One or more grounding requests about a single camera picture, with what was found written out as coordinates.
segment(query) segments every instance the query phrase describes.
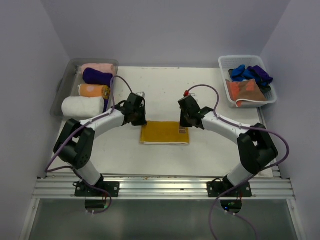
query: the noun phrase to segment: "pink rolled towel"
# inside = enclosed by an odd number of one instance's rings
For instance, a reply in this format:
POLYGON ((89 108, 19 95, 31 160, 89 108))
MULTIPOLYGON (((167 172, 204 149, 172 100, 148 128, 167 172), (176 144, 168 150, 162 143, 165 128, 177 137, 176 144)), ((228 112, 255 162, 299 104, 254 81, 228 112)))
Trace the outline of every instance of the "pink rolled towel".
POLYGON ((116 75, 115 67, 113 64, 110 63, 86 63, 81 66, 81 73, 84 74, 84 71, 87 68, 91 68, 97 70, 99 72, 105 74, 113 74, 116 75))

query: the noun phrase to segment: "white rolled towel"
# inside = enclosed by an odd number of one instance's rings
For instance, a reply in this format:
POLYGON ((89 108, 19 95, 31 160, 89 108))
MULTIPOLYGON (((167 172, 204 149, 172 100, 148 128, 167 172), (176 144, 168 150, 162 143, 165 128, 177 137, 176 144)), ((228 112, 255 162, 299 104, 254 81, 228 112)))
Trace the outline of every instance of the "white rolled towel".
POLYGON ((69 96, 61 106, 63 115, 66 117, 92 118, 102 114, 105 101, 101 96, 69 96))

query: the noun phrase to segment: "clear plastic bin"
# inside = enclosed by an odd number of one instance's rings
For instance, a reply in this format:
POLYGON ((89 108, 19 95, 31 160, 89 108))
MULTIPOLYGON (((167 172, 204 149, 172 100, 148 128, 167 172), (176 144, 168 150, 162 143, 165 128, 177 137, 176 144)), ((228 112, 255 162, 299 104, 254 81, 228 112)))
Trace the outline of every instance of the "clear plastic bin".
MULTIPOLYGON (((223 85, 225 88, 226 97, 228 99, 228 105, 230 108, 236 108, 236 102, 230 98, 230 94, 228 91, 228 86, 226 80, 232 82, 231 77, 229 75, 230 69, 236 69, 240 65, 245 65, 245 67, 256 66, 258 65, 260 68, 266 70, 264 62, 259 56, 253 55, 234 55, 234 56, 221 56, 219 57, 219 66, 222 76, 223 85)), ((273 84, 270 84, 271 91, 264 94, 267 101, 264 102, 243 102, 240 108, 259 108, 266 104, 273 104, 277 101, 277 94, 273 84)))
MULTIPOLYGON (((61 110, 62 103, 67 97, 79 96, 78 85, 84 84, 84 80, 79 71, 83 64, 113 64, 115 74, 118 73, 119 62, 114 59, 96 59, 96 58, 75 58, 70 60, 62 80, 57 87, 57 94, 50 109, 50 114, 58 119, 63 119, 64 114, 61 110)), ((111 107, 111 101, 108 102, 107 109, 111 107)))

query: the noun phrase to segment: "white table surface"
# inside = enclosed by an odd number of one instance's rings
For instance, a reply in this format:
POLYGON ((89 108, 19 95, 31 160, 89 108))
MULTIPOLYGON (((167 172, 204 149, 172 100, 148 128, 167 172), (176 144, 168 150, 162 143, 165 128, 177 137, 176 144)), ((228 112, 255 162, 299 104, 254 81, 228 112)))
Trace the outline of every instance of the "white table surface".
MULTIPOLYGON (((178 100, 185 90, 196 84, 217 89, 219 114, 250 125, 260 121, 256 108, 228 107, 220 70, 216 68, 119 67, 118 75, 128 81, 133 92, 145 92, 147 121, 178 122, 178 100)), ((129 93, 126 85, 117 79, 114 87, 116 103, 126 100, 129 93)), ((191 93, 196 94, 201 108, 213 108, 217 100, 209 88, 199 87, 191 93)), ((189 145, 144 145, 140 144, 140 134, 141 127, 125 125, 101 135, 94 141, 92 163, 103 174, 221 177, 240 162, 238 147, 214 132, 190 128, 189 145)), ((64 165, 66 163, 57 158, 52 168, 64 165)), ((272 170, 267 169, 257 177, 272 178, 272 170)))

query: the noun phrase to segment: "white plastic basket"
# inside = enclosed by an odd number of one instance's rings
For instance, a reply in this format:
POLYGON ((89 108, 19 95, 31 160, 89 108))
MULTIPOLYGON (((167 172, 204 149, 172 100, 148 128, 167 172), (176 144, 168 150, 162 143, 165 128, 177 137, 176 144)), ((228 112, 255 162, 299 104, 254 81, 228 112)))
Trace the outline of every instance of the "white plastic basket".
MULTIPOLYGON (((231 77, 229 75, 230 69, 236 69, 240 65, 245 65, 245 67, 256 66, 258 65, 260 68, 266 70, 264 62, 259 56, 253 55, 234 55, 234 56, 221 56, 219 57, 219 66, 222 75, 222 81, 225 88, 226 97, 228 98, 228 104, 230 108, 236 108, 236 102, 231 100, 230 94, 228 91, 228 86, 226 80, 232 82, 231 77)), ((277 94, 273 84, 270 84, 271 91, 264 94, 267 101, 264 102, 243 102, 240 108, 259 108, 266 104, 273 104, 277 101, 277 94)))

